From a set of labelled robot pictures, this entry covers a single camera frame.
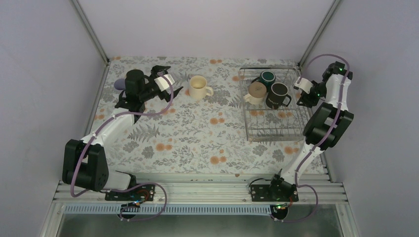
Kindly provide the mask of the cream ribbed mug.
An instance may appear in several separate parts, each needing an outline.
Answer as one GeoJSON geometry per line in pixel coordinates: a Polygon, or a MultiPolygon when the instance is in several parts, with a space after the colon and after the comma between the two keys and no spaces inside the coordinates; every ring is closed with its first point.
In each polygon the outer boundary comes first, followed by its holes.
{"type": "Polygon", "coordinates": [[[206,96],[213,96],[214,90],[208,86],[207,79],[203,76],[193,76],[189,80],[189,95],[195,100],[201,100],[206,96]]]}

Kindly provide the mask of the lilac plastic cup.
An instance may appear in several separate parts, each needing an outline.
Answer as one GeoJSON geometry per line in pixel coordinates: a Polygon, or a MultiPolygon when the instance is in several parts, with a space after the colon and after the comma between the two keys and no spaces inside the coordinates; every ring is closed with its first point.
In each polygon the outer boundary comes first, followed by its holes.
{"type": "Polygon", "coordinates": [[[125,79],[117,79],[114,82],[114,88],[118,91],[122,91],[126,89],[125,79]]]}

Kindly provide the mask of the black mug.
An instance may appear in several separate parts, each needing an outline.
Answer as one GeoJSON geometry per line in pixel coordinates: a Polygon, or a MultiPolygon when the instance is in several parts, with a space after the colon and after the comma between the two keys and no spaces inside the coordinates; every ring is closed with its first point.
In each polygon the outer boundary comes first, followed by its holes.
{"type": "Polygon", "coordinates": [[[265,104],[270,109],[278,109],[280,106],[288,107],[292,101],[288,94],[289,89],[284,83],[276,82],[272,84],[271,91],[268,92],[265,104]]]}

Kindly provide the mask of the metal wire dish rack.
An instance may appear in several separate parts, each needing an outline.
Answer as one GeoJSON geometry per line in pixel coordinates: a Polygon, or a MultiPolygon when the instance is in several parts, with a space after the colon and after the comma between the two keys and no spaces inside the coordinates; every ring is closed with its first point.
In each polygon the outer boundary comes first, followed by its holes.
{"type": "Polygon", "coordinates": [[[311,117],[297,105],[295,67],[242,67],[239,84],[247,139],[253,142],[299,141],[311,117]]]}

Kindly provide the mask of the beige white mug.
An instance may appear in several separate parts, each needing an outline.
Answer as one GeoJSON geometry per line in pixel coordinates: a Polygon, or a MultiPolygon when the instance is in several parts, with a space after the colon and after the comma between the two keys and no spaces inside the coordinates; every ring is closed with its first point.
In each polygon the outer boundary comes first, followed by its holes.
{"type": "Polygon", "coordinates": [[[263,102],[267,88],[261,82],[252,82],[248,87],[248,93],[243,97],[244,101],[252,105],[259,105],[263,102]]]}

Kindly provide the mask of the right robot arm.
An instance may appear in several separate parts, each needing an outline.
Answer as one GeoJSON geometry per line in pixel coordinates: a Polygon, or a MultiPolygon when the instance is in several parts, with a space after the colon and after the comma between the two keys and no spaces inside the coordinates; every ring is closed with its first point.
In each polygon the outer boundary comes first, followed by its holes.
{"type": "Polygon", "coordinates": [[[304,128],[304,143],[298,155],[272,178],[267,191],[272,200],[280,201],[295,196],[302,172],[314,158],[334,147],[352,123],[354,115],[346,102],[351,82],[349,67],[336,61],[325,69],[320,83],[300,78],[294,84],[302,91],[297,102],[299,106],[312,108],[321,98],[324,101],[304,128]]]}

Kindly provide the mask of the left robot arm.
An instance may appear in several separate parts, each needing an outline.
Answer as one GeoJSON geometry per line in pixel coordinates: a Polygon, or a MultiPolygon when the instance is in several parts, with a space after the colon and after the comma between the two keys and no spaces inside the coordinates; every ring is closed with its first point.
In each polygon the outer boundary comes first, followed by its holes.
{"type": "Polygon", "coordinates": [[[148,76],[138,69],[128,71],[125,78],[114,83],[120,94],[109,118],[82,139],[66,143],[62,181],[70,185],[72,197],[87,191],[114,191],[126,200],[137,195],[133,175],[109,170],[106,149],[141,117],[151,116],[145,112],[147,101],[159,97],[168,103],[163,111],[169,109],[181,90],[173,88],[169,69],[169,66],[156,65],[148,76]]]}

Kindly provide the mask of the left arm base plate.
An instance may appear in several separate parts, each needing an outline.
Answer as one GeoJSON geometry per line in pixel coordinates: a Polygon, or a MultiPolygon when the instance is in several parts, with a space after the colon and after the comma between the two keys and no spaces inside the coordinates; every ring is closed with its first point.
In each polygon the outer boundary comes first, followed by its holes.
{"type": "Polygon", "coordinates": [[[105,194],[106,201],[127,201],[127,202],[144,202],[153,201],[155,192],[154,184],[141,185],[140,187],[125,193],[108,192],[105,194]]]}

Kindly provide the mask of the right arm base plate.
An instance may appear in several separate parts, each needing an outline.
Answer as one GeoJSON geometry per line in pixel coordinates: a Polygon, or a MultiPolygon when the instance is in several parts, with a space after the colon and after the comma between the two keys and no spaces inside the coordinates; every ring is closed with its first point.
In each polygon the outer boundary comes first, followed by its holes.
{"type": "Polygon", "coordinates": [[[251,185],[253,202],[298,202],[296,185],[271,187],[270,185],[251,185]]]}

